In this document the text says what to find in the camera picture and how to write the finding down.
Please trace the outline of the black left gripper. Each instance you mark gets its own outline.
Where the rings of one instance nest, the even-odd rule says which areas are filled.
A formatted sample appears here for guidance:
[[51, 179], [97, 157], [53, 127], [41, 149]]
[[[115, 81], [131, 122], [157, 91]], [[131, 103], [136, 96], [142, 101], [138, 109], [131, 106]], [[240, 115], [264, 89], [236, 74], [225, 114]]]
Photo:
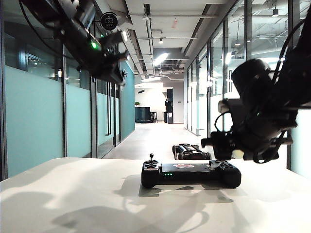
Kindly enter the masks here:
[[89, 73], [100, 73], [93, 75], [95, 79], [124, 86], [125, 77], [120, 69], [119, 61], [127, 60], [129, 52], [120, 53], [115, 46], [126, 41], [125, 31], [117, 31], [99, 39], [90, 35], [86, 42], [78, 48], [78, 68], [85, 69]]

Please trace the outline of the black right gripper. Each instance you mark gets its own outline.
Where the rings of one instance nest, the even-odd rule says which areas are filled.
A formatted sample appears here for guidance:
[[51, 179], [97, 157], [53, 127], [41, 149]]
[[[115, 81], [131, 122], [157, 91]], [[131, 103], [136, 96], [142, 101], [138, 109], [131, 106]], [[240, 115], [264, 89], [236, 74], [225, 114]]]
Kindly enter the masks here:
[[[293, 139], [279, 136], [288, 129], [295, 128], [297, 108], [277, 109], [271, 112], [251, 114], [240, 100], [231, 102], [233, 126], [231, 138], [237, 149], [244, 152], [244, 160], [265, 163], [278, 158], [278, 148], [282, 144], [290, 145]], [[211, 137], [201, 139], [201, 147], [213, 146], [215, 160], [209, 165], [214, 170], [232, 170], [228, 162], [232, 148], [224, 132], [212, 132]]]

